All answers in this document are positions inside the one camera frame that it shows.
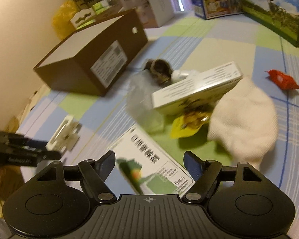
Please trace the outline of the red candy packet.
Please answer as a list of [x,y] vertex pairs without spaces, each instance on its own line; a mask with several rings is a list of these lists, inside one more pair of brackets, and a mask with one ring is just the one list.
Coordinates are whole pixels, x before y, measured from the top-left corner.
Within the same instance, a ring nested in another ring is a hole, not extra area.
[[299,85],[290,75],[287,75],[278,70],[269,70],[266,71],[266,73],[269,75],[269,79],[283,91],[299,89]]

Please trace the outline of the small white bottle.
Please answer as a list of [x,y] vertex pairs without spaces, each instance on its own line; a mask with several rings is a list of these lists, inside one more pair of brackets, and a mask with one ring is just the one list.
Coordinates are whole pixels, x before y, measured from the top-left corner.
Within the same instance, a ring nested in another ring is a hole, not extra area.
[[188,77],[198,75],[200,72],[196,70],[174,70],[171,74],[171,82],[177,83]]

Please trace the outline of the small white plastic part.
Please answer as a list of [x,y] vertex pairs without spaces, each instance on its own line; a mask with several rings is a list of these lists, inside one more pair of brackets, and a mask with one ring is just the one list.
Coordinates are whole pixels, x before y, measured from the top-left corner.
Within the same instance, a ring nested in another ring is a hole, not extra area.
[[46,148],[49,151],[59,151],[62,154],[71,151],[80,138],[80,129],[81,125],[74,116],[67,115],[47,142]]

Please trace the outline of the plaid bed sheet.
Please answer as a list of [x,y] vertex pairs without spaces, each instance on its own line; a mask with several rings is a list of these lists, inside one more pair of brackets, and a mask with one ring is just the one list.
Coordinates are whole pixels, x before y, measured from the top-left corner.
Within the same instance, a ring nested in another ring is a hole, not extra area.
[[299,238],[299,89],[283,91],[266,71],[278,70],[299,85],[299,48],[244,15],[205,21],[179,14],[168,25],[147,31],[149,43],[105,97],[52,91],[40,100],[19,128],[36,140],[49,140],[65,116],[81,124],[79,141],[63,156],[66,165],[97,159],[134,120],[125,110],[130,77],[150,58],[175,69],[205,71],[236,62],[244,75],[273,100],[279,121],[275,150],[263,159],[261,172],[294,202],[296,216],[289,235]]

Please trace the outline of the white green medicine box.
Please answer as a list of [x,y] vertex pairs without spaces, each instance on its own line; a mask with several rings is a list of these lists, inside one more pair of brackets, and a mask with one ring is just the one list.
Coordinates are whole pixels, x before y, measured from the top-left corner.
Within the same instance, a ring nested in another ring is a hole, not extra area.
[[188,171],[136,124],[108,149],[115,153],[117,169],[140,195],[182,197],[195,183]]

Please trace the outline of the yellow snack packet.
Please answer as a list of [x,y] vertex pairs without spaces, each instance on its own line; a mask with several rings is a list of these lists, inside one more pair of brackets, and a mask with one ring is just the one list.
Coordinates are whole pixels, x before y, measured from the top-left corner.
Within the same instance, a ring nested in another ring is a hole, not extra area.
[[199,132],[201,127],[209,123],[213,112],[210,105],[190,109],[174,119],[170,132],[172,139],[188,138]]

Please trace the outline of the white knit sock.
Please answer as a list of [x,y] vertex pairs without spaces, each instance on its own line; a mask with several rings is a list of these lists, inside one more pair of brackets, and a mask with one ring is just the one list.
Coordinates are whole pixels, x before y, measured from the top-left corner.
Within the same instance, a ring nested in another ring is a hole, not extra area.
[[259,170],[275,147],[278,114],[272,99],[249,77],[244,77],[214,107],[207,140],[215,141],[237,161]]

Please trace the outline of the brown cardboard storage box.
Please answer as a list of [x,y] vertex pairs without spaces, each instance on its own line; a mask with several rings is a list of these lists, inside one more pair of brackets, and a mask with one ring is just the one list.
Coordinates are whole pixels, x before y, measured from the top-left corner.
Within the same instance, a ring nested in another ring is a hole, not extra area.
[[104,96],[147,42],[131,9],[74,31],[33,70],[53,90]]

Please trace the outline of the yellow plastic bag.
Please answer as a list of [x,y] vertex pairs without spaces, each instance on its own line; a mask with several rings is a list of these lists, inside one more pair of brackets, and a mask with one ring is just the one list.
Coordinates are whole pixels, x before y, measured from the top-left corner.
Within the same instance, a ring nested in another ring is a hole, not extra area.
[[75,27],[71,23],[71,19],[79,9],[74,1],[68,0],[59,7],[52,18],[52,27],[55,34],[60,40],[67,38],[75,31]]

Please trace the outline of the white green tissue box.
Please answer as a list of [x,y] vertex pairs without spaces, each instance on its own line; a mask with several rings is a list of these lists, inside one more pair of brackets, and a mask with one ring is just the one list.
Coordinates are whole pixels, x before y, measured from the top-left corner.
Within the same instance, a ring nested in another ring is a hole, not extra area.
[[77,12],[70,20],[76,30],[92,24],[96,21],[96,14],[92,8],[83,9]]

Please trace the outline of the white square gift box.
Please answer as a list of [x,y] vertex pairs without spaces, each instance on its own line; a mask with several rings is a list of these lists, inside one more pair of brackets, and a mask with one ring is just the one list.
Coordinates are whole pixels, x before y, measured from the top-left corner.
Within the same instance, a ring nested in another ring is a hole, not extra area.
[[144,28],[161,27],[174,17],[170,0],[120,0],[124,9],[135,9]]

